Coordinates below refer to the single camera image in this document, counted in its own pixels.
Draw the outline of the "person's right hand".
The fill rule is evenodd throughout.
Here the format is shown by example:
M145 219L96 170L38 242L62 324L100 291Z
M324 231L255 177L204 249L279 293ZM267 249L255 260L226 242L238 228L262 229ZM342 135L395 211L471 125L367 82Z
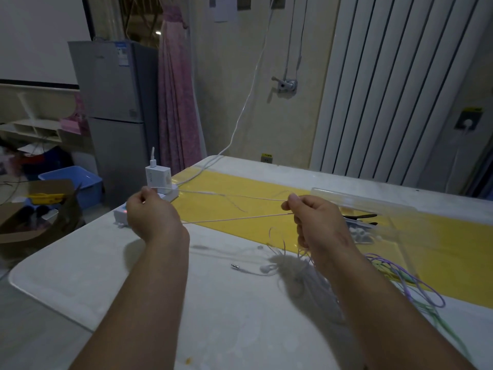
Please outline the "person's right hand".
M281 208L289 211L288 198ZM310 211L292 213L299 246L310 252L315 267L325 277L331 269L360 254L337 205L310 195Z

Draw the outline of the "person's left hand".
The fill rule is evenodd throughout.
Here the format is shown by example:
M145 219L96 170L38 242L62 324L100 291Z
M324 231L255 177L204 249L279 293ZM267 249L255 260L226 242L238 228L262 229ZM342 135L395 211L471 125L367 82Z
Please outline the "person's left hand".
M140 191L127 200L128 225L146 244L189 245L189 233L175 207L157 195L157 203L140 203Z

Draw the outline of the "white wired earphones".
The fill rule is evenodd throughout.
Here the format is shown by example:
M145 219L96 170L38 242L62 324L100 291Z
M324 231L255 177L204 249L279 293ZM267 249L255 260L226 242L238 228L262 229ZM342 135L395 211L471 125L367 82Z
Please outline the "white wired earphones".
M345 322L330 283L315 271L310 251L298 243L293 213L281 208L295 190L285 189L270 195L219 193L184 187L177 191L178 198L173 204L183 222L266 245L274 253L267 261L269 269L247 269L245 273L286 276L299 289L298 298L306 293L330 321Z

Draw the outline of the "person's left forearm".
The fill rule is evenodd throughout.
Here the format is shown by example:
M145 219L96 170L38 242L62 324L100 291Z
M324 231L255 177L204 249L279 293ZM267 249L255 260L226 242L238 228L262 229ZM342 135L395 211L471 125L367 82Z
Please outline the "person's left forearm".
M148 238L109 310L69 370L174 370L189 233Z

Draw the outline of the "person's right forearm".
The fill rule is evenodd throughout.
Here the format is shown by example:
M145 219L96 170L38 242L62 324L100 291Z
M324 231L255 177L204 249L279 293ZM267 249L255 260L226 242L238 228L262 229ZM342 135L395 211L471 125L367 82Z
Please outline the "person's right forearm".
M310 248L370 370L476 370L354 248Z

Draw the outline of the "white parts in box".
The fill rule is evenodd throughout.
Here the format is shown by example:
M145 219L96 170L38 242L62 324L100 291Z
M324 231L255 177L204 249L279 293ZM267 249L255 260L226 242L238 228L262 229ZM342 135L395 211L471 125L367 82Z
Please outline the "white parts in box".
M375 225L352 219L346 219L346 225L355 244L369 245L374 243Z

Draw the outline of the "blue plastic bin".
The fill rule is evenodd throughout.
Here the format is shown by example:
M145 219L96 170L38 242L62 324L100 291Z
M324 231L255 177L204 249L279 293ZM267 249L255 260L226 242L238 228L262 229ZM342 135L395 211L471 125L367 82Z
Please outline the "blue plastic bin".
M80 188L77 200L82 210L102 202L102 178L80 167L71 166L38 175L40 180L71 180L75 188Z

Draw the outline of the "grey refrigerator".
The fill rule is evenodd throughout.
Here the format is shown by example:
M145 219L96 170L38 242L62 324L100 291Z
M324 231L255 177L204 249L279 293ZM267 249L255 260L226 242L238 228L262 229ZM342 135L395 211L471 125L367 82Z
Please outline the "grey refrigerator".
M158 50L124 41L68 42L88 119L105 205L146 185L152 150L160 164Z

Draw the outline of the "clear plastic box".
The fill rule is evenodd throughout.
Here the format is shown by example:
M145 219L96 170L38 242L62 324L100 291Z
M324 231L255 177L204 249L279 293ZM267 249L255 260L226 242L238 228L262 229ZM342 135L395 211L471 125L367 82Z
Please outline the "clear plastic box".
M415 208L406 205L339 193L322 188L312 188L313 196L323 198L338 206L342 215L377 214L375 218L365 222L378 222L374 229L375 245L383 242L403 244L411 235L419 235L424 229L425 222L420 218Z

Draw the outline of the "yellow utility knife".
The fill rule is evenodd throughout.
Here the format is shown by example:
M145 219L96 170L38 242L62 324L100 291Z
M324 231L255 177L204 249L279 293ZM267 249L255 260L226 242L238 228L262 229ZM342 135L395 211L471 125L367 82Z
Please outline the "yellow utility knife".
M55 194L47 194L47 193L32 193L28 195L28 199L33 205L36 206L49 206L56 205L62 203L66 198L66 194L64 193L55 193Z

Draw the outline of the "pink bag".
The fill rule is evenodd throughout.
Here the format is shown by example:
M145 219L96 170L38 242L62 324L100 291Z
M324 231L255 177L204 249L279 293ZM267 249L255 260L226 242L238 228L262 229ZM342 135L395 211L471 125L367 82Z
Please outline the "pink bag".
M90 129L80 92L75 92L75 110L69 117L60 119L60 129L85 137L90 137Z

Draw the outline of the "brown cardboard box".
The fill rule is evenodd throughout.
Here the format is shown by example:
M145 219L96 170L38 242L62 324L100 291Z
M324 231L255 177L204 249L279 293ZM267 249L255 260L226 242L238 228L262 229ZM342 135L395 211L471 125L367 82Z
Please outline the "brown cardboard box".
M0 247L49 245L70 234L83 221L82 209L77 200L82 184L70 179L36 180L28 185L28 198L61 195L57 214L52 222L42 216L44 207L53 204L31 205L5 203L0 206Z

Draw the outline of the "yellow table mat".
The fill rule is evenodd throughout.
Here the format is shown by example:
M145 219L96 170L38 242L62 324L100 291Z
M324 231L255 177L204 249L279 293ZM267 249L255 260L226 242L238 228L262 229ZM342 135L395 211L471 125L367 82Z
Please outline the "yellow table mat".
M204 171L180 187L267 195L292 189L298 196L311 194L314 187L322 188L319 182L309 183L307 189L287 183L287 179L275 184ZM332 188L322 189L337 192ZM383 242L356 246L363 254L378 255L404 267L443 295L493 309L493 224L418 213L425 222L424 229L403 244Z

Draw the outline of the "white projection screen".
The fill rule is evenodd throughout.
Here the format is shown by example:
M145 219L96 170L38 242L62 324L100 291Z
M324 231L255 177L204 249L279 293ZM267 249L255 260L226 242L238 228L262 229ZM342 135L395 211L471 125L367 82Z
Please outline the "white projection screen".
M0 84L77 90L68 42L94 36L89 0L0 0Z

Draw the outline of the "yellow framed wall socket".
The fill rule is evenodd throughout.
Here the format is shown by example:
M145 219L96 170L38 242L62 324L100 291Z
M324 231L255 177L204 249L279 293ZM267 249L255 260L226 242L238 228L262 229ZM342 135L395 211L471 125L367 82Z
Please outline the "yellow framed wall socket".
M454 130L461 130L465 132L473 131L476 129L477 124L481 120L484 111L482 107L466 107L464 108L455 123Z

